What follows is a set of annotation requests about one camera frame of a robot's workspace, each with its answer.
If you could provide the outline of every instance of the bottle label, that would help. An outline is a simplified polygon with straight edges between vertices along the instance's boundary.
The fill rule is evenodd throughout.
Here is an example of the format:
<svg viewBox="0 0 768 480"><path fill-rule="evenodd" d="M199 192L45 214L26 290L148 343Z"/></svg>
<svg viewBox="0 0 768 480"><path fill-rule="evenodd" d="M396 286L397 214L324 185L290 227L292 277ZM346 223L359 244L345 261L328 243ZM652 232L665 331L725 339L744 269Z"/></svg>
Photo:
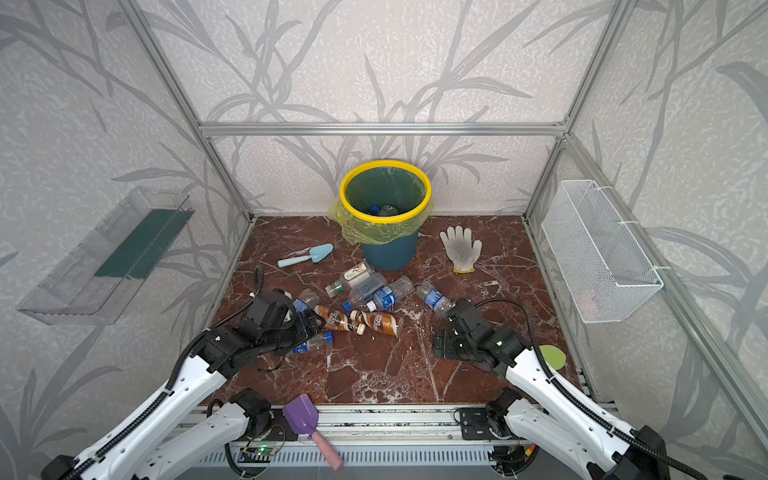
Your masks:
<svg viewBox="0 0 768 480"><path fill-rule="evenodd" d="M437 305L437 302L439 302L441 298L442 298L442 295L440 294L440 292L438 292L437 290L433 290L429 292L429 295L427 295L424 301L426 302L427 305L429 305L434 309L435 305Z"/></svg>
<svg viewBox="0 0 768 480"><path fill-rule="evenodd" d="M389 310L392 308L392 306L395 305L395 302L397 301L395 294L392 293L392 289L388 286L384 286L383 288L378 289L373 293L373 296L381 301L382 310Z"/></svg>
<svg viewBox="0 0 768 480"><path fill-rule="evenodd" d="M400 334L397 319L388 313L371 313L366 316L366 323L377 332L394 336Z"/></svg>
<svg viewBox="0 0 768 480"><path fill-rule="evenodd" d="M350 281L351 279L355 278L356 276L362 275L363 273L365 273L366 270L368 270L368 267L364 263L361 263L360 265L358 265L358 266L356 266L354 268L350 268L349 270L344 272L344 278L347 281Z"/></svg>
<svg viewBox="0 0 768 480"><path fill-rule="evenodd" d="M301 300L294 300L293 308L296 309L296 313L304 313L310 309L310 306L302 302Z"/></svg>

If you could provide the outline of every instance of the wallpaper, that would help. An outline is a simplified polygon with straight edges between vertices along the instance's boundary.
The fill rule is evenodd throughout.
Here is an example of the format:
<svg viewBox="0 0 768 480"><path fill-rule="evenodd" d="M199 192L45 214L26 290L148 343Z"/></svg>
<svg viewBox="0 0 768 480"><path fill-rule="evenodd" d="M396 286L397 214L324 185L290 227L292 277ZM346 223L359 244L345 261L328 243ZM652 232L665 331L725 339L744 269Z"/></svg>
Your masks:
<svg viewBox="0 0 768 480"><path fill-rule="evenodd" d="M614 0L140 3L203 121L551 122L565 116ZM343 175L378 158L425 169L437 213L519 214L551 143L217 139L253 211L273 214L325 212Z"/></svg>
<svg viewBox="0 0 768 480"><path fill-rule="evenodd" d="M204 121L560 121L613 0L141 0Z"/></svg>
<svg viewBox="0 0 768 480"><path fill-rule="evenodd" d="M422 152L420 161L407 154L408 142ZM519 215L553 143L552 137L222 137L217 149L255 213L324 215L350 170L394 158L429 176L435 214Z"/></svg>
<svg viewBox="0 0 768 480"><path fill-rule="evenodd" d="M669 455L708 478L726 473L750 480L768 478L768 458L660 294L621 322L581 321L541 221L560 181L582 178L573 160L563 154L532 212L531 229L564 310L561 322L573 336L571 351L578 351L595 399L614 401L622 419L655 429ZM688 478L670 471L673 478Z"/></svg>
<svg viewBox="0 0 768 480"><path fill-rule="evenodd" d="M635 11L576 133L768 395L766 48L765 1Z"/></svg>
<svg viewBox="0 0 768 480"><path fill-rule="evenodd" d="M0 474L93 442L204 325L247 228L125 27L95 0L0 2ZM190 222L114 325L16 310L136 186L189 193Z"/></svg>

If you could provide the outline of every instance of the water bottle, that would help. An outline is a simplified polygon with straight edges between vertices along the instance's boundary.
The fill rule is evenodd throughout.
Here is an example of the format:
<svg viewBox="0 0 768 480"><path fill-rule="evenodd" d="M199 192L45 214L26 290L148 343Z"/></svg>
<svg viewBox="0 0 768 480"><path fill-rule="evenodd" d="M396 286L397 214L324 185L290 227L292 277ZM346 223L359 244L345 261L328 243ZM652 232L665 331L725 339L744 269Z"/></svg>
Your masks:
<svg viewBox="0 0 768 480"><path fill-rule="evenodd" d="M293 308L296 309L296 313L303 315L307 310L312 310L320 303L320 297L317 293L314 293L312 289L303 290L299 293L299 296L293 301Z"/></svg>
<svg viewBox="0 0 768 480"><path fill-rule="evenodd" d="M339 279L326 286L326 293L333 298L336 295L349 292L374 274L373 268L365 260L342 273Z"/></svg>
<svg viewBox="0 0 768 480"><path fill-rule="evenodd" d="M321 349L326 343L333 341L333 333L325 332L312 337L299 346L293 347L293 353L307 353L313 350Z"/></svg>
<svg viewBox="0 0 768 480"><path fill-rule="evenodd" d="M377 217L394 217L395 215L400 215L400 212L392 205L384 205L376 213Z"/></svg>
<svg viewBox="0 0 768 480"><path fill-rule="evenodd" d="M399 302L404 296L413 293L413 290L414 288L411 279L403 275L389 285L383 286L373 292L371 300L366 302L365 305L352 305L348 302L344 302L342 303L342 306L347 312L350 312L352 309L367 310L369 312L391 310L395 303Z"/></svg>
<svg viewBox="0 0 768 480"><path fill-rule="evenodd" d="M448 311L453 307L453 302L445 298L434 285L427 281L419 285L419 288L416 289L416 295L424 300L439 317L447 316Z"/></svg>
<svg viewBox="0 0 768 480"><path fill-rule="evenodd" d="M360 310L366 303L368 303L371 295L385 285L386 278L384 278L381 273L374 273L369 276L366 281L359 283L353 288L352 291L349 292L349 296L344 303L353 306L355 310Z"/></svg>

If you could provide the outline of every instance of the work glove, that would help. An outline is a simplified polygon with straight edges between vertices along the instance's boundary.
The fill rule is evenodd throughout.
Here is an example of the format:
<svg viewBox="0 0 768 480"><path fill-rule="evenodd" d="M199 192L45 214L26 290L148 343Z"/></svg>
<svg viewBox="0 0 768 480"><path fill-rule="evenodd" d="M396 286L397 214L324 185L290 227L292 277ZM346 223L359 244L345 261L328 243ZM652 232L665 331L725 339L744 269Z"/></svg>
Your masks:
<svg viewBox="0 0 768 480"><path fill-rule="evenodd" d="M440 239L445 245L445 252L453 262L453 271L456 273L472 273L475 271L475 262L480 258L482 242L475 240L472 244L472 230L463 230L461 227L448 227L448 232L440 232Z"/></svg>

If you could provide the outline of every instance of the marble floor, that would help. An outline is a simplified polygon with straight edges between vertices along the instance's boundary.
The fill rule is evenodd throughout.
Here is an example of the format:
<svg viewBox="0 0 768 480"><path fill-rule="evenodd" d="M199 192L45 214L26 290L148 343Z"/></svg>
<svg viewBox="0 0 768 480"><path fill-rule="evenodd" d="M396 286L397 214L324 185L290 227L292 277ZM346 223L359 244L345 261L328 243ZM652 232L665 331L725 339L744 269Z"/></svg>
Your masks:
<svg viewBox="0 0 768 480"><path fill-rule="evenodd" d="M475 272L458 275L445 255L439 232L449 226L471 227L473 237L483 242ZM281 258L306 254L306 249L333 243L334 251L320 263L311 261L276 268ZM294 296L313 288L323 304L332 301L324 287L341 272L363 259L359 246L350 246L337 223L325 217L261 217L257 220L240 262L221 302L216 319L224 318L248 300L253 290L253 269L264 267L265 290L280 288ZM421 229L414 260L404 269L382 272L388 281L407 275L414 284L430 281L451 300L473 301L506 296L525 305L535 318L541 345L555 345L567 356L560 370L578 385L578 376L563 333L554 313L541 271L520 217L430 217ZM484 316L513 326L528 338L523 314L513 306L493 303L483 307ZM243 387L250 387L274 405L281 405L301 393L315 403L485 403L508 383L468 362L437 360L432 355L432 336L447 327L415 293L396 305L395 315L403 320L400 337L370 329L358 336L334 332L334 341L300 356L292 353L273 372L277 358L264 356L259 365L247 367L214 396L227 401Z"/></svg>

